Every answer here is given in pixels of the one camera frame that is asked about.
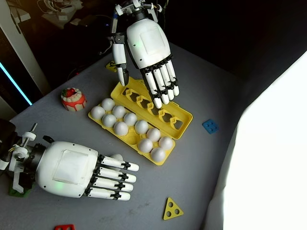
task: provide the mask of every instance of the table surface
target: table surface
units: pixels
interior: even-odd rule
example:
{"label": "table surface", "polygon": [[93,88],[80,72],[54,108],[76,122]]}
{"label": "table surface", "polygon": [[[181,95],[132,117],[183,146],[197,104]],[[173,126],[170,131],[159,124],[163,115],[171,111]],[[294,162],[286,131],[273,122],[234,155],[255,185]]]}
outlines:
{"label": "table surface", "polygon": [[[47,146],[42,137],[48,135],[55,140],[91,147],[104,155],[120,153],[124,160],[138,164],[140,170],[134,173],[137,182],[130,201],[61,197],[43,191],[38,185],[27,198],[16,198],[8,196],[10,180],[2,176],[0,230],[51,230],[62,224],[74,224],[76,230],[200,228],[236,126],[232,116],[236,78],[178,46],[171,44],[171,50],[180,88],[175,102],[194,118],[162,166],[154,165],[87,116],[93,106],[110,97],[118,82],[117,74],[105,69],[105,64],[112,60],[111,55],[12,119],[19,135],[38,123],[35,143]],[[142,78],[131,60],[128,68],[132,77]],[[65,110],[60,93],[66,87],[79,88],[85,94],[88,100],[85,109]],[[211,135],[202,126],[210,118],[220,129]],[[184,211],[183,216],[162,219],[168,197]]]}

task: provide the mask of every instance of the egg carton lid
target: egg carton lid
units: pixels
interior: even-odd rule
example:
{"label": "egg carton lid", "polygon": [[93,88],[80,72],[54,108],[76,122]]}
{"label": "egg carton lid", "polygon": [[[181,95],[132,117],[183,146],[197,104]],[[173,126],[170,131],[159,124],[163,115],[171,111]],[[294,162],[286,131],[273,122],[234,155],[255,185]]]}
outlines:
{"label": "egg carton lid", "polygon": [[129,77],[129,83],[120,83],[111,93],[113,100],[163,131],[173,139],[179,139],[193,119],[193,115],[171,101],[157,109],[148,93],[143,80]]}

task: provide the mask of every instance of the yellow egg carton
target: yellow egg carton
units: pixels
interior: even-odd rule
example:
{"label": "yellow egg carton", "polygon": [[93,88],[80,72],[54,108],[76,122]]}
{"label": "yellow egg carton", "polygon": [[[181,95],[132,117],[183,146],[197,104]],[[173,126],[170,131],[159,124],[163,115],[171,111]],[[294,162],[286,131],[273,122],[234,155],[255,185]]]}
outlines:
{"label": "yellow egg carton", "polygon": [[[138,120],[147,121],[149,129],[153,127],[159,129],[161,132],[161,137],[168,136],[172,139],[179,139],[193,119],[191,113],[180,108],[179,105],[174,102],[164,104],[161,109],[157,109],[152,103],[143,80],[135,80],[130,77],[127,86],[122,86],[120,83],[118,83],[112,91],[111,97],[116,105],[124,106],[127,113],[133,112],[136,114]],[[121,137],[115,134],[113,128],[105,127],[100,119],[93,119],[91,112],[88,113],[88,116],[98,123],[103,129],[111,132],[113,135],[134,148],[140,155],[143,155],[156,165],[164,164],[176,145],[175,141],[173,140],[173,147],[170,150],[165,151],[164,160],[161,162],[156,162],[150,157],[150,153],[144,153],[138,149],[137,144],[141,139],[146,138],[146,134],[139,135],[135,132],[134,127],[130,126],[128,134]],[[158,142],[154,142],[153,148],[157,147],[159,147]]]}

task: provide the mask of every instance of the robotic hand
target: robotic hand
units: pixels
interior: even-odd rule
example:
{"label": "robotic hand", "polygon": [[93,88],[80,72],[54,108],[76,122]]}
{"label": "robotic hand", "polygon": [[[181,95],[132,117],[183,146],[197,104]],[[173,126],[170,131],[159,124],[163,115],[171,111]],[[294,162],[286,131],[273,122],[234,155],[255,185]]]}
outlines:
{"label": "robotic hand", "polygon": [[48,136],[44,140],[50,143],[49,147],[42,144],[30,147],[27,143],[36,138],[33,131],[37,123],[24,133],[21,143],[12,123],[0,119],[0,125],[0,171],[9,165],[9,171],[14,172],[12,188],[17,192],[23,194],[36,181],[42,189],[59,196],[130,199],[126,192],[133,190],[130,183],[136,182],[136,176],[104,166],[136,172],[137,164],[98,155],[94,149],[54,141]]}
{"label": "robotic hand", "polygon": [[[179,87],[168,41],[154,12],[154,9],[161,12],[162,7],[144,2],[129,0],[123,7],[115,7],[111,28],[112,52],[119,81],[125,86],[129,81],[125,55],[125,45],[128,45],[130,56],[136,68],[140,69],[155,106],[161,108],[162,102],[168,104],[179,95]],[[127,33],[117,33],[118,16],[123,14],[131,15],[134,23],[127,28]]]}

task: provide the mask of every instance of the robotic arm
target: robotic arm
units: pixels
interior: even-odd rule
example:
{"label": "robotic arm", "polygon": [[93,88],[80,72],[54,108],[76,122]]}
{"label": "robotic arm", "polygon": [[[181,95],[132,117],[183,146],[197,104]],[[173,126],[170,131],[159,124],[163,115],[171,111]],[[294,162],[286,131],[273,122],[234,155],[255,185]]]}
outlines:
{"label": "robotic arm", "polygon": [[47,148],[42,144],[30,147],[27,144],[36,138],[36,125],[21,138],[12,123],[0,119],[0,172],[8,168],[14,173],[14,190],[23,194],[36,181],[42,189],[59,196],[130,199],[127,192],[133,190],[130,183],[136,182],[136,176],[119,170],[136,172],[137,164],[48,136],[44,136],[50,143]]}
{"label": "robotic arm", "polygon": [[[179,95],[179,87],[171,61],[168,40],[157,23],[154,9],[162,11],[160,5],[145,4],[145,0],[129,0],[125,6],[117,5],[112,21],[112,52],[117,66],[120,83],[128,84],[129,72],[126,67],[125,46],[135,66],[140,69],[152,100],[157,108],[168,104]],[[126,33],[117,33],[118,17],[128,14],[134,22]]]}

